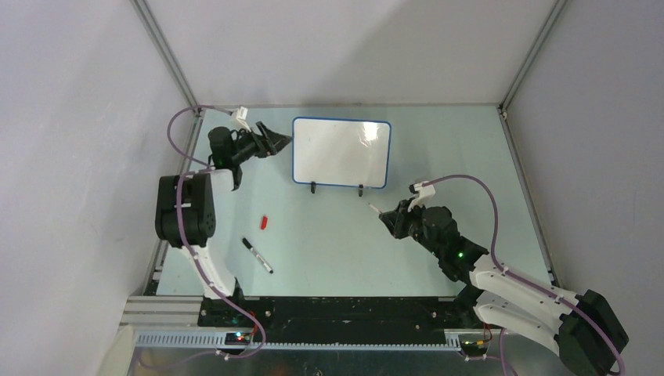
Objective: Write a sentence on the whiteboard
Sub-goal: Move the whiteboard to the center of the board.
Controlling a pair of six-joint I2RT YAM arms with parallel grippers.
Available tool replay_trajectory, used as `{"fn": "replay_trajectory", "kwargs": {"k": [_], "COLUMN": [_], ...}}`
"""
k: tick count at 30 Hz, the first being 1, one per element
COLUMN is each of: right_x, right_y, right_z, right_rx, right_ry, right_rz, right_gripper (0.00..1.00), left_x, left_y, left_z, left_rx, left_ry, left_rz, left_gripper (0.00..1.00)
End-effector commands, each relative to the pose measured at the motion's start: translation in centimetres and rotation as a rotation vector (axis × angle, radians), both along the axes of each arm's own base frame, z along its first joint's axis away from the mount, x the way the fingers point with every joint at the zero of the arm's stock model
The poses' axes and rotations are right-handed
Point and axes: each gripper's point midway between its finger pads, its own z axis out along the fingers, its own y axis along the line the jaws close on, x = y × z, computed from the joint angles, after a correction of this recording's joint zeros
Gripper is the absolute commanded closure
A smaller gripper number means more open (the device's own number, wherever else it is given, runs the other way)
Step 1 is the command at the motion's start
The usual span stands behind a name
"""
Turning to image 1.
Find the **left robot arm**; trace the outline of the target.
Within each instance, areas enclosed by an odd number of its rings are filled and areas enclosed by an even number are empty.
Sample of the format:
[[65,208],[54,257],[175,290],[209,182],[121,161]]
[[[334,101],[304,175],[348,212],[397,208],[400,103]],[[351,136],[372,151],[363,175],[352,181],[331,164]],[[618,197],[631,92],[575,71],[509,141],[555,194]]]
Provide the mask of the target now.
[[198,172],[162,176],[158,183],[155,215],[158,238],[184,255],[197,273],[205,298],[224,298],[217,315],[233,327],[246,320],[247,304],[231,296],[236,278],[226,266],[213,260],[208,247],[216,229],[214,188],[228,193],[238,190],[243,177],[241,165],[245,161],[276,156],[293,140],[292,136],[274,132],[261,121],[256,126],[257,131],[213,128],[207,134],[210,166]]

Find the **red whiteboard marker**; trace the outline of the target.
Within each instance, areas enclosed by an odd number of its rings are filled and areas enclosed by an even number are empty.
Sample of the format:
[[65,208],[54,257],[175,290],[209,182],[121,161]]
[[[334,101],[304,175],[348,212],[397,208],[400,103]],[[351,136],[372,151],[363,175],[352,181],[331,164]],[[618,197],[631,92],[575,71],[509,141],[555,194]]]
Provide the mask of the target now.
[[378,215],[380,215],[380,214],[383,213],[383,211],[380,210],[380,209],[379,209],[377,206],[375,206],[374,204],[369,203],[368,206],[369,206],[374,212],[376,212]]

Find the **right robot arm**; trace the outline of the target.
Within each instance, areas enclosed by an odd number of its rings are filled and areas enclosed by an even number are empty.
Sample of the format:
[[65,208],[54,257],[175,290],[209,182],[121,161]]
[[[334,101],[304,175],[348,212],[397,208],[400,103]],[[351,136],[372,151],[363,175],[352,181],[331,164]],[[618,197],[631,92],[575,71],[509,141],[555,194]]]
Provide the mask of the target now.
[[463,326],[483,322],[519,334],[550,350],[575,375],[612,372],[629,336],[603,295],[542,284],[493,261],[486,248],[460,234],[446,207],[411,208],[404,200],[378,218],[394,238],[413,239],[451,281],[466,285],[455,299]]

